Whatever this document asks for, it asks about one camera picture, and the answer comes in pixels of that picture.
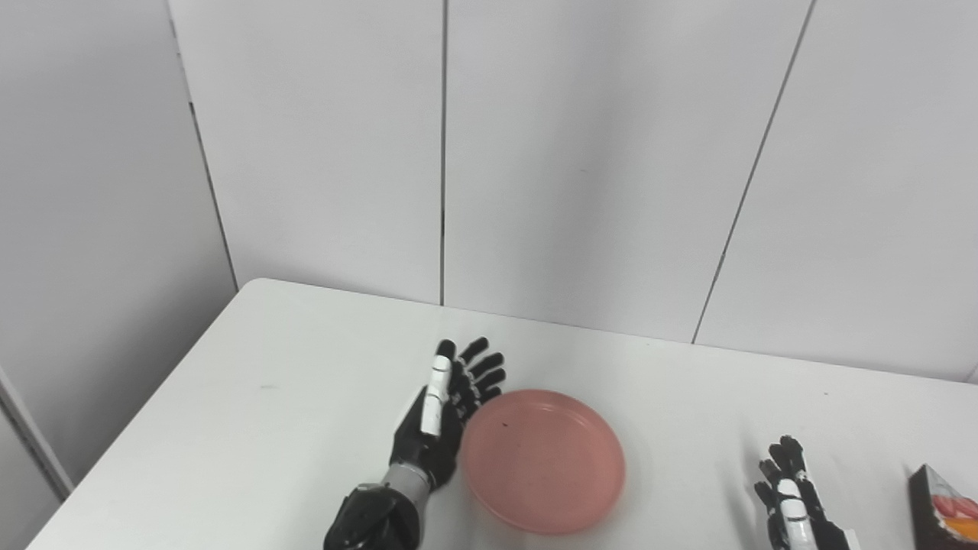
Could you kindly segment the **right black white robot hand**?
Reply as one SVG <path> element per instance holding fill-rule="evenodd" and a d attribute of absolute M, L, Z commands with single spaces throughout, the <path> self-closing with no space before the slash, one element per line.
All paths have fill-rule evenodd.
<path fill-rule="evenodd" d="M 780 436 L 758 463 L 763 481 L 753 489 L 764 506 L 772 549 L 859 549 L 852 529 L 829 521 L 811 480 L 804 449 L 792 435 Z"/>

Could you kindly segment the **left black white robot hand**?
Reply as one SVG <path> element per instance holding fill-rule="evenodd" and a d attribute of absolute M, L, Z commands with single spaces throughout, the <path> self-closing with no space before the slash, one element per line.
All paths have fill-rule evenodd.
<path fill-rule="evenodd" d="M 440 490 L 454 476 L 468 422 L 502 394 L 506 378 L 504 356 L 490 351 L 488 338 L 462 351 L 440 341 L 427 384 L 395 431 L 389 463 L 422 473 L 429 491 Z"/>

